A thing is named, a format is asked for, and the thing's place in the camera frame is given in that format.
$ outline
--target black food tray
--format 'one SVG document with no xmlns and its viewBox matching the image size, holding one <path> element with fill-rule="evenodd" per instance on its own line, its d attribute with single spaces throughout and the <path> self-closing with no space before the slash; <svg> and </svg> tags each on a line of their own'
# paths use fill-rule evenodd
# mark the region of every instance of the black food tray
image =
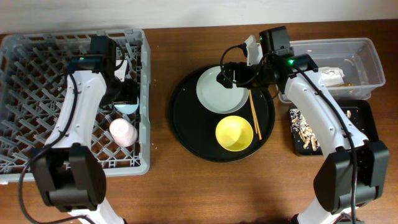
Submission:
<svg viewBox="0 0 398 224">
<path fill-rule="evenodd" d="M 379 136 L 377 135 L 376 125 L 374 124 L 374 119 L 371 111 L 371 106 L 367 101 L 364 100 L 342 100 L 337 101 L 340 108 L 343 110 L 344 114 L 348 110 L 351 111 L 350 121 L 358 128 L 362 133 L 364 133 L 370 142 L 378 141 Z M 321 147 L 318 146 L 317 150 L 312 149 L 312 145 L 309 144 L 306 149 L 303 148 L 304 142 L 302 141 L 299 132 L 293 128 L 293 112 L 292 109 L 297 109 L 297 107 L 292 104 L 289 108 L 289 120 L 290 128 L 292 131 L 294 151 L 298 156 L 319 156 L 322 155 Z"/>
</svg>

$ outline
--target clear plastic container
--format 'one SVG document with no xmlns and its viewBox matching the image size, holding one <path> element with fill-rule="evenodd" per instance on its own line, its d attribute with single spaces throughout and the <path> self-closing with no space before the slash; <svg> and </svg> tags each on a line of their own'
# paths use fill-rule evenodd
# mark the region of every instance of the clear plastic container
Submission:
<svg viewBox="0 0 398 224">
<path fill-rule="evenodd" d="M 367 100 L 371 91 L 386 82 L 379 56 L 368 38 L 291 41 L 295 55 L 309 54 L 318 67 L 339 67 L 345 83 L 355 86 L 328 87 L 336 100 Z M 279 93 L 279 100 L 291 103 Z"/>
</svg>

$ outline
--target light blue bowl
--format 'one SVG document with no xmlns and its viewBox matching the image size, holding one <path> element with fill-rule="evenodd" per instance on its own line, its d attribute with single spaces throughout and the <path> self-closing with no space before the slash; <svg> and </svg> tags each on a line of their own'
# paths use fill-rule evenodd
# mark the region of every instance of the light blue bowl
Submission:
<svg viewBox="0 0 398 224">
<path fill-rule="evenodd" d="M 114 107 L 124 114 L 132 114 L 136 112 L 139 106 L 139 98 L 137 97 L 137 104 L 136 105 L 115 105 Z"/>
</svg>

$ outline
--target white plate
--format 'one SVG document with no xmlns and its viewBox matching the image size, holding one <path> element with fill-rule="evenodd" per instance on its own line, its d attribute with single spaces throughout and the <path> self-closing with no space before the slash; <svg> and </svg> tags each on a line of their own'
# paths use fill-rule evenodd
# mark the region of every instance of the white plate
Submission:
<svg viewBox="0 0 398 224">
<path fill-rule="evenodd" d="M 233 84 L 232 89 L 225 88 L 217 82 L 220 66 L 205 71 L 197 83 L 197 95 L 200 103 L 208 110 L 227 114 L 240 109 L 249 97 L 247 88 L 238 88 Z"/>
</svg>

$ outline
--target black round tray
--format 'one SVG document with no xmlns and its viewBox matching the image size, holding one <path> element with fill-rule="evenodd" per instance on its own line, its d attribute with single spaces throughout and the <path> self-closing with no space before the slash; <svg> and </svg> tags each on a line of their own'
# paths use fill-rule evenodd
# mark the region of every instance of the black round tray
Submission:
<svg viewBox="0 0 398 224">
<path fill-rule="evenodd" d="M 184 78 L 170 99 L 169 122 L 175 137 L 194 155 L 215 162 L 232 162 L 244 159 L 256 152 L 271 135 L 275 123 L 275 107 L 269 91 L 252 91 L 260 125 L 262 140 L 254 132 L 249 147 L 239 152 L 222 148 L 216 140 L 216 127 L 221 119 L 236 115 L 249 121 L 254 131 L 250 101 L 230 114 L 218 114 L 207 110 L 197 97 L 196 87 L 200 75 L 212 66 L 202 67 Z"/>
</svg>

